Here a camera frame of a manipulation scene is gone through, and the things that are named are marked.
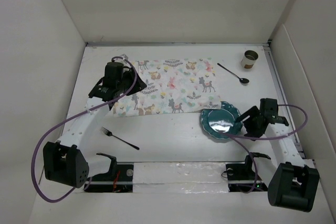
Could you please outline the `teal ceramic plate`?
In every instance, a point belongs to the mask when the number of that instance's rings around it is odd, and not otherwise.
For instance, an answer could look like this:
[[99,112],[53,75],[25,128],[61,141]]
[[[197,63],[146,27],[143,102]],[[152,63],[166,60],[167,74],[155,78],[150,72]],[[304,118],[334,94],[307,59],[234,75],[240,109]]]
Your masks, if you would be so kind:
[[236,122],[240,111],[228,102],[222,101],[221,104],[218,110],[204,109],[200,114],[203,131],[218,140],[228,139],[224,133],[238,135],[243,127],[242,122]]

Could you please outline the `black metal spoon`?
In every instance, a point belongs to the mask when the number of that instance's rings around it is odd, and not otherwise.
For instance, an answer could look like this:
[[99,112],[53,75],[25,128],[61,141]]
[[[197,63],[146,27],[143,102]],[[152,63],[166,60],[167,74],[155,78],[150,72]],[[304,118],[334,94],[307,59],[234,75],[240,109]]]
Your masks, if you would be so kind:
[[219,67],[223,68],[224,70],[226,70],[227,72],[229,72],[230,74],[232,74],[234,77],[236,77],[241,84],[243,84],[243,85],[249,84],[249,82],[250,82],[249,79],[239,77],[238,75],[236,75],[235,73],[233,73],[232,71],[230,71],[229,69],[227,69],[226,67],[224,67],[223,65],[221,65],[220,63],[217,63],[217,65]]

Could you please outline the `floral animal print napkin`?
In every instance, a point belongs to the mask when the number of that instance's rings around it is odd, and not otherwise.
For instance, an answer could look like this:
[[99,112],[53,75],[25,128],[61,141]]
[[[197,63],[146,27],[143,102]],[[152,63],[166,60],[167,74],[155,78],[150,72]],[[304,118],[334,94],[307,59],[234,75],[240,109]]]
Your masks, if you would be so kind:
[[221,108],[216,73],[210,58],[142,60],[132,64],[146,88],[120,99],[112,108],[115,117]]

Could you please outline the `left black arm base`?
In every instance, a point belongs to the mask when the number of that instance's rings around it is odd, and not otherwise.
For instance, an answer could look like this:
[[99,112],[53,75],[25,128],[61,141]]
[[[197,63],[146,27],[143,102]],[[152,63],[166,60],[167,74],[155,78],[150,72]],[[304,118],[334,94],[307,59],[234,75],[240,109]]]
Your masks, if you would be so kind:
[[89,178],[83,190],[87,193],[133,192],[133,163],[119,163],[116,157],[98,153],[89,162]]

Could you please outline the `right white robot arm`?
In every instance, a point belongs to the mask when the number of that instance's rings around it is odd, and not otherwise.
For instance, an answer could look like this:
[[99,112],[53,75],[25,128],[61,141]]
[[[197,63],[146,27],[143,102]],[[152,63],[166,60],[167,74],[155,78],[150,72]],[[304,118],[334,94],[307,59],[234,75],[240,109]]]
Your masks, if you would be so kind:
[[236,119],[245,127],[245,139],[270,142],[276,160],[273,164],[267,155],[254,154],[253,161],[243,165],[243,173],[250,179],[262,179],[272,206],[310,212],[320,175],[298,153],[291,139],[295,132],[289,131],[287,119],[279,115],[279,106],[276,99],[262,98],[260,106]]

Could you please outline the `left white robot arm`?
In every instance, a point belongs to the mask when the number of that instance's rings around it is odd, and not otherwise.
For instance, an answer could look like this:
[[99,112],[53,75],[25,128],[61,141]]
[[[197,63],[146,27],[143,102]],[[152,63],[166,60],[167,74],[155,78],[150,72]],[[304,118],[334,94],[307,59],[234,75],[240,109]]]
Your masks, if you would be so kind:
[[146,88],[132,63],[125,55],[113,57],[104,69],[104,76],[92,88],[85,110],[72,120],[70,128],[54,143],[43,148],[44,170],[47,180],[80,188],[88,178],[99,175],[112,180],[117,175],[115,157],[97,153],[84,157],[93,132],[114,104],[126,95]]

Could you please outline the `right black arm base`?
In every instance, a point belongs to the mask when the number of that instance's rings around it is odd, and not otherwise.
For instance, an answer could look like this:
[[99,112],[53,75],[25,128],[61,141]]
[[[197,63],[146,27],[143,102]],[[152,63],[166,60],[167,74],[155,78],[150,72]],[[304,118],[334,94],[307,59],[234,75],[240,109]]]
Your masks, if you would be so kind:
[[233,162],[225,165],[225,170],[221,177],[228,181],[230,193],[241,192],[247,193],[250,189],[253,191],[268,191],[268,187],[257,177],[256,185],[253,187],[255,180],[254,164],[251,156],[246,155],[243,162]]

